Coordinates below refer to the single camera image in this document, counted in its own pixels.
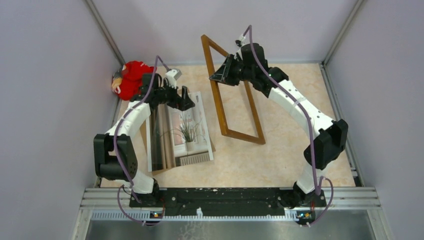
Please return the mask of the aluminium front rail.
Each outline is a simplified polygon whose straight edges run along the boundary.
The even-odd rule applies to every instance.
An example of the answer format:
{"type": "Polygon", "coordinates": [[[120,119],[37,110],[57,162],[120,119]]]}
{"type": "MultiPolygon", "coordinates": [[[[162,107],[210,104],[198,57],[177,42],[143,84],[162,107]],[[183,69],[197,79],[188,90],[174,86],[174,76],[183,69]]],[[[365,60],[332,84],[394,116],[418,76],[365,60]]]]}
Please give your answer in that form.
{"type": "Polygon", "coordinates": [[[324,187],[326,206],[278,216],[165,216],[117,188],[84,191],[74,240],[390,240],[373,187],[324,187]]]}

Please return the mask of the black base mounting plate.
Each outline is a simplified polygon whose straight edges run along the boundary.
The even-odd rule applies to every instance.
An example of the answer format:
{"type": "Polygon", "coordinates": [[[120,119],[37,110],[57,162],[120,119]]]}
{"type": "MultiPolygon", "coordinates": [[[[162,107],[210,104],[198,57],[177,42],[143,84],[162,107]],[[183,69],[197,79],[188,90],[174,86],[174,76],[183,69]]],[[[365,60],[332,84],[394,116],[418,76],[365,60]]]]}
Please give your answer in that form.
{"type": "Polygon", "coordinates": [[[320,195],[291,187],[158,188],[130,199],[131,208],[158,208],[166,217],[266,217],[283,216],[294,208],[325,207],[320,195]]]}

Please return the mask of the wooden picture frame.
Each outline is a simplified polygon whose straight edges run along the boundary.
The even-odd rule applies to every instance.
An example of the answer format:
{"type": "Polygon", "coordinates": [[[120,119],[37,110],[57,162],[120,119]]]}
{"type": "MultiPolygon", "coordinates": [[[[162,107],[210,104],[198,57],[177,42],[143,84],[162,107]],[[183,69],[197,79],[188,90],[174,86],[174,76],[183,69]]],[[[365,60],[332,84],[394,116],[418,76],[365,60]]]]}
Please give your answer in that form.
{"type": "MultiPolygon", "coordinates": [[[[228,52],[225,51],[221,46],[219,46],[217,43],[215,43],[205,34],[203,34],[200,37],[200,39],[201,39],[201,44],[203,48],[207,72],[211,76],[215,72],[211,49],[215,50],[216,52],[218,52],[224,57],[228,55],[228,52]]],[[[225,109],[223,105],[223,100],[222,100],[220,89],[219,89],[219,84],[218,82],[211,80],[210,85],[211,85],[211,91],[213,95],[213,100],[215,104],[215,109],[216,109],[216,114],[217,114],[221,134],[225,137],[238,139],[238,140],[242,140],[242,141],[246,141],[246,142],[250,142],[250,143],[254,143],[258,145],[264,145],[266,143],[266,140],[265,140],[264,132],[262,129],[261,121],[259,118],[259,114],[257,112],[253,93],[249,84],[245,81],[244,88],[247,94],[249,109],[252,114],[257,136],[248,135],[246,133],[229,129],[227,119],[226,119],[225,109]]]]}

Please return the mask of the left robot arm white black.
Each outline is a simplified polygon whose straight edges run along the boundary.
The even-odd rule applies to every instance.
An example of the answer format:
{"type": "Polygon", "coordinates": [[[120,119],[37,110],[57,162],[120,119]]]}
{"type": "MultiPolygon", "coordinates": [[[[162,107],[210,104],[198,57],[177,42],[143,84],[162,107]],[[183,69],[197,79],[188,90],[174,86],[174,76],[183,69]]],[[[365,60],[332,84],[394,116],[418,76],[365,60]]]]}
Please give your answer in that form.
{"type": "Polygon", "coordinates": [[[195,106],[187,87],[177,86],[181,75],[178,69],[168,70],[164,77],[158,73],[143,74],[142,86],[130,98],[124,114],[106,133],[93,139],[96,175],[130,189],[132,207],[154,207],[160,202],[158,182],[138,169],[132,138],[159,105],[180,111],[195,106]]]}

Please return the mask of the red cloth doll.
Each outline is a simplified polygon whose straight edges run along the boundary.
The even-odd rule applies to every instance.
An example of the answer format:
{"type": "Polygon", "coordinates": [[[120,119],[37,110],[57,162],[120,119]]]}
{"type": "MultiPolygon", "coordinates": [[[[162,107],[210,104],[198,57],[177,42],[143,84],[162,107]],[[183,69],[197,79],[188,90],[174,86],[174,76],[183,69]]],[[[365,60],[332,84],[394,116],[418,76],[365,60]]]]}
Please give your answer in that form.
{"type": "Polygon", "coordinates": [[[122,101],[129,101],[142,86],[143,75],[153,71],[154,67],[145,64],[143,61],[129,61],[113,74],[111,90],[122,101]]]}

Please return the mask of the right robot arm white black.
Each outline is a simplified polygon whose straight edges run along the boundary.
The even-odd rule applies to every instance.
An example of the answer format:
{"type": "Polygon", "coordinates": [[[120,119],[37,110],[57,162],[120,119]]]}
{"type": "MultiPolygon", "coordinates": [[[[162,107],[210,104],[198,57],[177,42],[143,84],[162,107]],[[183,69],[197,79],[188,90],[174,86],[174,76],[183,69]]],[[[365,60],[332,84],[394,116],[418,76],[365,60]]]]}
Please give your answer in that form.
{"type": "Polygon", "coordinates": [[[228,86],[248,81],[289,113],[307,134],[309,146],[303,151],[307,161],[303,172],[280,202],[292,209],[307,206],[319,196],[326,168],[346,148],[348,123],[334,120],[315,107],[284,71],[268,65],[264,48],[258,43],[240,44],[236,54],[229,54],[209,79],[228,86]]]}

